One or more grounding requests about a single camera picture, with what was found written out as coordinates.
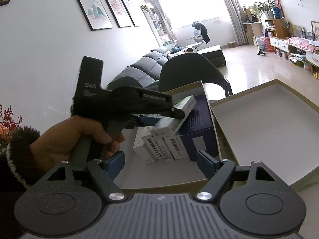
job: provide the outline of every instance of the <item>fur cuff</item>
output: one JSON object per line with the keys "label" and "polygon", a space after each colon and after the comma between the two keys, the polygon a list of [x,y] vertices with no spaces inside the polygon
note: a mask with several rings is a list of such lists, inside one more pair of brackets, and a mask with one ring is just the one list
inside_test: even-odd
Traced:
{"label": "fur cuff", "polygon": [[40,133],[33,128],[19,128],[12,136],[7,146],[7,161],[15,178],[28,189],[36,183],[44,172],[37,168],[30,150],[30,145],[36,141]]}

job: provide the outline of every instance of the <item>barcode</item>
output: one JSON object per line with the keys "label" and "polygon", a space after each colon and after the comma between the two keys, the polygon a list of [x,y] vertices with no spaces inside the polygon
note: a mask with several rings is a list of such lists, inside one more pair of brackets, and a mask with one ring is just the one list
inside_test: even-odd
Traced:
{"label": "barcode", "polygon": [[180,148],[178,147],[178,144],[177,144],[175,139],[171,139],[171,143],[172,143],[175,151],[181,151]]}

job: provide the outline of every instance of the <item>ribbed gray plate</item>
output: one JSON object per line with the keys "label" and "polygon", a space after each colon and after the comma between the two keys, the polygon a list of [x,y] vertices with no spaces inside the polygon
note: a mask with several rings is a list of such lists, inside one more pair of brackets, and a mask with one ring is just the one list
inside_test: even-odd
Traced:
{"label": "ribbed gray plate", "polygon": [[[40,238],[25,234],[22,239]],[[188,194],[134,194],[108,206],[95,224],[65,239],[252,239],[229,227],[215,206]],[[282,239],[301,239],[293,234]]]}

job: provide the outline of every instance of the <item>curtain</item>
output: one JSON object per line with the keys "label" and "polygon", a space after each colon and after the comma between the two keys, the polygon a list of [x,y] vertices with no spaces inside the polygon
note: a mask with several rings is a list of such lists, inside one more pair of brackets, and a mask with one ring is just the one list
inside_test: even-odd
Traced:
{"label": "curtain", "polygon": [[160,4],[160,0],[150,0],[150,3],[154,6],[155,12],[159,17],[160,22],[162,23],[164,33],[167,34],[171,40],[175,39],[175,35],[172,31],[172,26],[168,24],[170,20],[164,13],[163,8]]}
{"label": "curtain", "polygon": [[235,37],[238,45],[247,44],[248,40],[242,23],[246,21],[244,10],[238,0],[224,0],[230,15],[230,20],[234,28]]}

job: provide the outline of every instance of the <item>gray sofa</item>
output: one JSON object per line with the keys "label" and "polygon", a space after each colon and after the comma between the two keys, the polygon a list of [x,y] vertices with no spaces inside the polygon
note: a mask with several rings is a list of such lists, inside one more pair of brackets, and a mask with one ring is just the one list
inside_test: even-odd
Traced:
{"label": "gray sofa", "polygon": [[162,67],[168,61],[167,53],[170,51],[164,47],[152,50],[136,63],[126,67],[107,86],[108,90],[114,90],[121,86],[135,86],[157,90],[158,80]]}

